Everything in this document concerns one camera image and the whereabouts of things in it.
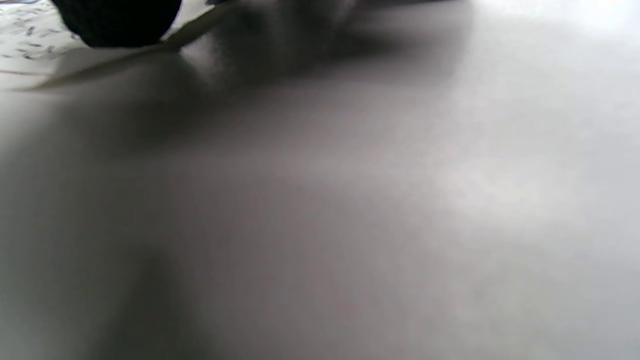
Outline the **person's right hand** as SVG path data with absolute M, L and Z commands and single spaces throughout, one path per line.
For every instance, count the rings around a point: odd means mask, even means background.
M 90 48 L 142 48 L 160 43 L 180 0 L 54 0 L 62 22 Z

